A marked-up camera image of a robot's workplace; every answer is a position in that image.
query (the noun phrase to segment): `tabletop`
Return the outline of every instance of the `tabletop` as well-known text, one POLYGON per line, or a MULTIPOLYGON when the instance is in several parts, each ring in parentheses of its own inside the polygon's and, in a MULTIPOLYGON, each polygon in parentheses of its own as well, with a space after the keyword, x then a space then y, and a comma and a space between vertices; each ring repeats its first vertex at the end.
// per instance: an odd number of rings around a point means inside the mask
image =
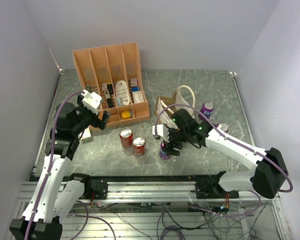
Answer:
MULTIPOLYGON (((251 144, 243 109, 228 71, 143 69, 142 84, 149 104, 150 119, 127 127, 132 129, 134 136, 145 138, 146 153, 143 156, 135 156, 132 148, 121 147, 119 133, 122 126, 98 130, 92 132, 92 142, 80 143, 65 176, 72 173, 91 176, 177 176, 247 170, 244 165, 217 150, 207 147, 197 149, 189 143, 183 145, 180 156, 162 160, 159 157, 161 141, 155 140, 152 135, 158 95, 172 97, 178 86, 187 85, 195 93, 197 109, 200 109, 206 101, 213 102, 215 109, 210 117, 212 122, 227 123, 230 135, 251 144)), ((64 70, 55 93, 53 111, 48 119, 40 155, 33 171, 36 177, 42 172, 46 142, 55 116, 54 109, 69 94, 80 90, 76 71, 64 70)), ((190 92, 186 89, 181 92, 185 100, 192 104, 190 92)), ((76 97, 73 97, 70 102, 75 103, 76 100, 76 97)))

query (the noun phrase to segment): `table surface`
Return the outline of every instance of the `table surface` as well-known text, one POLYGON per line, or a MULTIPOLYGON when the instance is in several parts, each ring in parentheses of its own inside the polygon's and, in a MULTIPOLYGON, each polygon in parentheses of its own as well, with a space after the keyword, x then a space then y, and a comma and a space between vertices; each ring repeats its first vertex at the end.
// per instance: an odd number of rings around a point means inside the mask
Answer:
MULTIPOLYGON (((227 71, 205 70, 142 70, 142 84, 149 104, 150 119, 127 125, 134 136, 143 136, 146 140, 146 153, 134 156, 132 148, 122 148, 119 138, 120 127, 107 128, 92 133, 93 141, 80 143, 66 176, 72 173, 85 173, 91 176, 176 176, 217 174, 220 171, 246 171, 247 168, 229 156, 207 147, 197 149, 185 143, 180 156, 162 160, 158 156, 160 140, 152 136, 152 125, 155 122, 155 105, 158 95, 171 97, 178 86, 187 85, 195 92, 195 107, 201 108, 206 101, 215 105, 211 120, 217 124, 229 125, 229 134, 244 142, 251 143, 245 122, 243 109, 235 85, 227 71)), ((64 70, 56 92, 53 109, 70 93, 81 90, 77 73, 74 69, 64 70)), ((190 104, 192 97, 183 89, 182 96, 190 104)), ((48 130, 40 150, 35 176, 39 177, 44 162, 44 151, 49 132, 54 121, 55 111, 49 117, 48 130)))

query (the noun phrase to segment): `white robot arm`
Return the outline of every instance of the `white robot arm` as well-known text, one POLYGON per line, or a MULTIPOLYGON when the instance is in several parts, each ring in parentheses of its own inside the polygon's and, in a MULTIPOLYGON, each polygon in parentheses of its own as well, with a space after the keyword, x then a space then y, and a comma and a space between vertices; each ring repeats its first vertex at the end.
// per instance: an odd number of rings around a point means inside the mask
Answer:
POLYGON ((110 117, 108 112, 104 111, 102 119, 98 118, 102 101, 102 97, 95 92, 90 93, 84 90, 82 94, 78 95, 78 107, 67 102, 61 109, 56 122, 55 140, 52 142, 53 133, 51 133, 46 144, 43 170, 32 199, 23 212, 22 218, 13 219, 10 224, 9 229, 16 240, 25 239, 28 224, 31 224, 29 240, 59 240, 62 234, 62 222, 75 202, 80 197, 91 193, 90 176, 73 173, 58 196, 61 182, 79 145, 78 135, 89 125, 102 130, 107 125, 110 117), (54 145, 54 154, 52 168, 48 172, 52 144, 54 145))
MULTIPOLYGON (((197 148, 204 146, 218 150, 249 169, 243 172, 222 172, 218 184, 225 192, 252 190, 268 199, 275 197, 286 178, 262 156, 271 159, 288 175, 279 150, 255 147, 230 136, 220 128, 212 127, 206 121, 197 123, 185 109, 176 111, 171 118, 178 129, 163 124, 157 126, 157 134, 163 138, 162 151, 167 155, 179 156, 178 149, 181 150, 186 142, 197 144, 197 148)), ((155 126, 152 127, 152 134, 156 135, 155 126)))

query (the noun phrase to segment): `cable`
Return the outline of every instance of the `cable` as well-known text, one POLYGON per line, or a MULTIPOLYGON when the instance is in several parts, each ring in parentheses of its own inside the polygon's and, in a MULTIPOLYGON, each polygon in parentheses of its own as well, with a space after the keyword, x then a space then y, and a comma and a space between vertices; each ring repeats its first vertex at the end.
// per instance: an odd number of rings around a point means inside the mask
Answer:
POLYGON ((81 133, 79 140, 83 137, 84 133, 85 133, 85 130, 83 130, 83 132, 81 133))
POLYGON ((85 212, 86 212, 86 215, 69 214, 67 217, 78 217, 78 218, 86 218, 86 219, 85 219, 85 223, 83 224, 83 226, 82 226, 82 228, 80 229, 80 231, 79 231, 74 237, 72 237, 70 240, 76 239, 76 238, 79 236, 79 234, 82 233, 82 231, 85 229, 85 227, 86 227, 86 225, 87 225, 87 223, 88 223, 88 219, 89 219, 89 218, 91 218, 91 219, 98 219, 98 220, 104 222, 105 224, 107 224, 107 225, 109 226, 109 228, 111 229, 112 233, 113 233, 114 240, 116 240, 116 234, 115 234, 115 231, 114 231, 114 229, 112 228, 112 226, 111 226, 106 220, 104 220, 104 219, 102 219, 102 218, 100 218, 100 217, 98 217, 98 216, 89 216, 89 211, 88 211, 87 206, 86 206, 82 201, 80 201, 80 200, 77 200, 76 202, 79 203, 79 204, 81 204, 81 205, 83 205, 83 207, 84 207, 84 209, 85 209, 85 212))
POLYGON ((102 206, 102 207, 100 207, 102 210, 105 210, 105 209, 108 209, 108 208, 110 208, 110 207, 112 207, 113 205, 116 205, 116 203, 113 203, 113 204, 111 204, 111 205, 109 205, 109 206, 106 206, 105 208, 102 206))
POLYGON ((33 209, 32 209, 32 214, 31 214, 29 222, 28 222, 28 224, 26 226, 24 240, 28 240, 29 239, 30 228, 31 228, 32 222, 35 219, 36 211, 37 211, 37 208, 38 208, 38 205, 39 205, 42 193, 44 192, 45 186, 46 186, 47 181, 48 181, 49 174, 50 174, 51 169, 52 169, 52 164, 53 164, 53 160, 54 160, 54 153, 55 153, 55 138, 56 138, 56 128, 57 128, 58 117, 60 115, 60 112, 61 112, 62 108, 67 103, 67 101, 70 98, 72 98, 73 96, 76 96, 76 95, 79 95, 79 94, 82 94, 82 93, 84 93, 84 92, 83 91, 77 91, 77 92, 72 93, 69 96, 67 96, 65 98, 65 100, 61 103, 59 109, 57 110, 57 112, 55 114, 54 123, 53 123, 53 127, 52 127, 52 133, 51 133, 50 161, 49 161, 49 165, 48 165, 46 174, 45 174, 44 179, 42 181, 41 187, 40 187, 40 189, 38 191, 38 195, 36 196, 36 199, 34 201, 34 205, 33 205, 33 209))
POLYGON ((204 212, 207 212, 209 214, 213 214, 214 216, 220 216, 220 217, 224 217, 224 218, 244 217, 244 216, 247 216, 249 214, 254 213, 260 207, 260 205, 261 205, 261 198, 260 198, 260 196, 255 191, 252 191, 252 190, 246 190, 246 191, 255 194, 257 196, 257 198, 258 198, 258 204, 257 204, 257 206, 253 210, 251 210, 249 212, 245 212, 245 213, 241 213, 241 214, 228 215, 228 214, 220 214, 220 213, 211 211, 209 209, 204 209, 204 208, 197 207, 197 206, 188 205, 188 207, 190 207, 192 209, 197 209, 197 210, 200 210, 200 211, 204 211, 204 212))
POLYGON ((170 232, 176 233, 177 236, 179 237, 179 240, 186 240, 186 237, 183 235, 182 231, 180 229, 178 229, 176 226, 170 225, 169 228, 170 229, 167 229, 167 228, 163 229, 161 236, 160 236, 160 240, 163 240, 165 238, 165 236, 167 235, 167 233, 170 233, 170 232))
POLYGON ((192 230, 197 230, 197 229, 203 229, 202 226, 205 226, 207 225, 207 223, 203 223, 199 226, 196 226, 196 227, 183 227, 181 226, 180 224, 178 224, 174 218, 171 216, 171 214, 169 213, 168 209, 166 208, 166 206, 163 207, 164 208, 164 211, 162 212, 162 218, 161 218, 161 221, 162 221, 162 225, 164 226, 164 228, 168 229, 169 230, 169 227, 166 227, 165 226, 165 223, 164 223, 164 216, 165 216, 165 212, 170 216, 171 220, 178 226, 177 229, 173 229, 173 230, 187 230, 187 231, 192 231, 192 230))
POLYGON ((252 224, 252 227, 251 227, 250 231, 248 231, 248 232, 242 234, 242 235, 241 235, 240 237, 238 237, 236 240, 242 238, 242 237, 243 237, 244 235, 246 235, 246 234, 249 234, 249 235, 248 235, 248 238, 247 238, 247 239, 249 239, 250 233, 251 233, 252 229, 254 228, 254 226, 255 226, 255 224, 256 224, 256 222, 257 222, 257 220, 258 220, 260 214, 265 210, 266 206, 267 206, 267 205, 264 205, 264 207, 261 209, 261 211, 259 212, 259 214, 256 216, 256 218, 255 218, 255 220, 254 220, 254 222, 253 222, 253 224, 252 224))
POLYGON ((160 219, 162 218, 162 216, 163 216, 163 214, 164 214, 165 211, 166 211, 166 209, 163 210, 163 212, 161 213, 161 215, 158 218, 158 222, 156 223, 156 238, 157 238, 157 240, 164 240, 166 234, 169 233, 169 232, 176 233, 178 235, 178 237, 179 237, 179 240, 185 240, 186 238, 183 235, 183 233, 179 229, 177 229, 177 227, 174 226, 174 225, 168 226, 169 229, 167 229, 167 228, 164 229, 162 231, 161 235, 160 235, 160 238, 159 238, 159 233, 158 233, 159 232, 159 222, 160 222, 160 219))
POLYGON ((129 222, 123 220, 123 219, 122 219, 118 214, 116 214, 115 212, 113 212, 113 211, 111 211, 111 210, 106 210, 106 211, 107 211, 107 212, 110 212, 110 213, 112 213, 112 214, 117 215, 117 217, 118 217, 122 222, 128 224, 128 225, 129 225, 130 227, 132 227, 134 230, 138 231, 139 233, 141 233, 141 234, 147 236, 148 238, 150 238, 151 240, 153 240, 148 234, 146 234, 146 233, 140 231, 139 229, 135 228, 134 226, 132 226, 131 223, 129 223, 129 222))
POLYGON ((279 167, 274 161, 272 161, 270 158, 268 158, 267 156, 263 155, 262 153, 258 152, 258 151, 255 151, 253 148, 251 147, 248 147, 234 139, 232 139, 231 137, 226 137, 222 131, 220 131, 202 112, 200 112, 199 110, 197 110, 196 108, 190 106, 190 105, 186 105, 186 104, 172 104, 170 106, 167 106, 165 107, 159 114, 158 116, 156 117, 156 120, 155 120, 155 125, 154 125, 154 133, 155 133, 155 137, 158 138, 158 130, 157 130, 157 125, 158 125, 158 121, 159 121, 159 118, 161 116, 161 114, 167 110, 167 109, 170 109, 172 107, 175 107, 175 106, 183 106, 183 107, 188 107, 188 108, 191 108, 193 109, 194 111, 196 111, 198 114, 200 114, 212 127, 214 130, 216 130, 216 132, 218 134, 220 134, 223 138, 229 140, 230 142, 234 143, 234 144, 237 144, 238 146, 262 157, 263 159, 267 160, 271 165, 273 165, 283 176, 284 178, 287 180, 287 182, 289 183, 289 189, 288 190, 279 190, 279 192, 283 192, 283 193, 290 193, 292 192, 292 190, 294 189, 294 186, 290 180, 290 178, 288 177, 288 175, 281 169, 281 167, 279 167))

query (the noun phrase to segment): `white bracket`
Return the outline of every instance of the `white bracket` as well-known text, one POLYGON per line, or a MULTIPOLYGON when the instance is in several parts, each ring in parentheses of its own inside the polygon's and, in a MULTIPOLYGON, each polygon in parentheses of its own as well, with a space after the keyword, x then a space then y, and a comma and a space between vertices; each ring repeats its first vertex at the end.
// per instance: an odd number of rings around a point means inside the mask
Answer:
MULTIPOLYGON (((169 141, 169 132, 168 132, 168 128, 166 126, 164 126, 163 124, 158 124, 156 126, 156 131, 158 136, 162 137, 163 140, 165 140, 166 142, 169 141)), ((155 126, 152 126, 152 135, 155 136, 155 126)))
POLYGON ((83 93, 81 93, 84 98, 82 99, 83 105, 91 110, 93 113, 98 115, 99 113, 99 107, 101 103, 103 102, 103 98, 98 95, 95 92, 88 92, 87 90, 83 90, 83 93))

